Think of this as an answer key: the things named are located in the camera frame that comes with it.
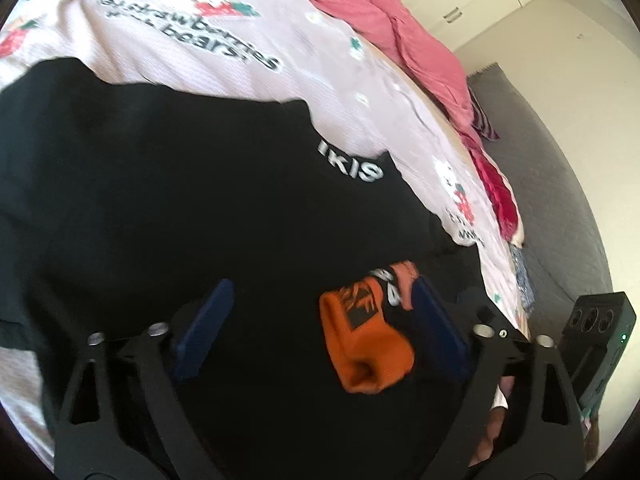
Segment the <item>pink blanket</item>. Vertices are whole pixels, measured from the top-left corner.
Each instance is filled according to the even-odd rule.
[[[518,229],[515,201],[502,175],[486,159],[478,133],[471,126],[471,98],[465,72],[455,54],[424,30],[400,0],[311,2],[349,23],[442,103],[484,183],[500,234],[511,240]]]

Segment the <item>cabinet handle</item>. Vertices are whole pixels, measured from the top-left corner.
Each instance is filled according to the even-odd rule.
[[[453,9],[451,12],[448,12],[447,14],[445,14],[445,15],[443,16],[443,18],[444,18],[445,20],[448,20],[448,19],[449,19],[451,16],[453,16],[456,12],[460,12],[460,8],[459,8],[459,7],[456,7],[456,8],[455,8],[455,9]]]
[[[459,10],[458,13],[454,16],[451,16],[450,18],[447,18],[447,23],[453,23],[456,22],[457,20],[459,20],[460,18],[462,18],[462,11]]]

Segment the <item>fabric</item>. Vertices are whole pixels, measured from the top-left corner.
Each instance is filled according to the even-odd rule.
[[[527,225],[524,261],[536,295],[535,335],[559,340],[575,300],[612,292],[607,256],[569,162],[498,65],[469,79],[500,140],[485,148],[509,177]]]
[[[53,440],[44,427],[42,380],[34,352],[0,348],[0,401],[36,456],[53,468]]]
[[[484,156],[472,127],[474,108],[458,58],[425,31],[400,0],[310,1],[349,23],[444,105],[484,183],[501,235],[520,245],[515,199],[503,176]]]
[[[513,264],[516,268],[516,280],[518,280],[518,289],[520,290],[522,307],[527,313],[527,317],[531,317],[536,298],[533,293],[533,288],[531,287],[531,282],[529,281],[527,265],[524,263],[524,256],[521,248],[510,246],[510,249],[511,256],[513,257]]]
[[[22,0],[0,41],[21,23],[35,20],[37,27],[20,49],[0,59],[0,85],[39,60],[73,56],[112,83],[304,99],[328,142],[370,157],[389,151],[454,240],[480,245],[489,297],[497,294],[506,316],[524,331],[511,257],[483,185],[404,80],[350,27],[322,16],[307,0],[203,1],[260,16],[203,17],[194,0]]]
[[[414,264],[402,262],[320,296],[326,347],[349,393],[379,393],[414,367],[411,342],[389,318],[396,307],[412,309],[411,290],[417,277]]]
[[[229,278],[231,313],[178,394],[235,478],[309,463],[306,478],[414,478],[433,456],[460,386],[426,367],[348,394],[318,315],[322,292],[384,262],[414,261],[444,294],[482,285],[477,250],[453,243],[388,154],[328,144],[300,101],[110,85],[76,59],[5,88],[0,121],[0,287],[15,298],[0,314],[28,329],[50,427],[89,334],[140,333]],[[380,454],[370,438],[394,444]]]
[[[0,468],[6,478],[20,480],[56,480],[38,460],[0,404]]]
[[[476,98],[476,95],[471,88],[469,89],[469,95],[471,96],[471,105],[474,108],[474,121],[472,123],[474,130],[487,140],[500,139],[500,136],[494,130],[494,127],[489,121],[489,117],[487,117],[487,114],[480,106],[478,98]]]

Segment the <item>clothing pile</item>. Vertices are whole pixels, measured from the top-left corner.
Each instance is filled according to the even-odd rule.
[[[458,58],[431,36],[400,0],[310,0],[373,43],[442,105],[460,134],[494,207],[500,234],[519,246],[522,222],[513,193],[482,150],[479,135],[497,138],[466,85]]]
[[[480,286],[523,328],[482,181],[308,0],[21,0],[0,89],[0,367],[34,352],[43,387],[0,400],[25,433],[31,399],[55,438],[89,334],[140,333],[228,278],[178,395],[233,477],[414,478],[461,388],[391,321],[412,309],[402,280],[370,273],[423,274],[451,302]],[[370,332],[398,345],[391,367]]]

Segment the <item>bedsheet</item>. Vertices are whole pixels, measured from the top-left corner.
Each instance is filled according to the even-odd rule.
[[[20,0],[0,32],[0,89],[40,60],[65,56],[113,84],[304,99],[316,129],[340,149],[390,152],[452,238],[478,245],[487,294],[527,331],[510,252],[455,131],[349,25],[308,0]],[[215,126],[215,118],[203,125]]]
[[[460,134],[494,207],[500,233],[519,246],[524,229],[504,175],[482,150],[474,112],[458,58],[429,34],[400,0],[310,0],[345,20],[441,102]]]

